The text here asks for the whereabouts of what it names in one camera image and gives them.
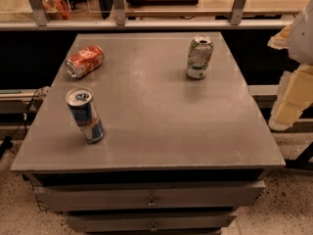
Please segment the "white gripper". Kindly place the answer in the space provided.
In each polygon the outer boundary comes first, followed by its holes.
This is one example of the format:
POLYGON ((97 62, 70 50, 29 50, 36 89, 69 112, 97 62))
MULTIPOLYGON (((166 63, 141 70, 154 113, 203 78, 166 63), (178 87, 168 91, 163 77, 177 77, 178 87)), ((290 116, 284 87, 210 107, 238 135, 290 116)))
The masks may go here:
POLYGON ((310 66, 313 64, 313 0, 292 25, 272 36, 267 45, 277 50, 289 48, 289 57, 301 63, 297 70, 283 73, 268 122, 271 129, 283 131, 292 127, 313 104, 313 66, 310 66))

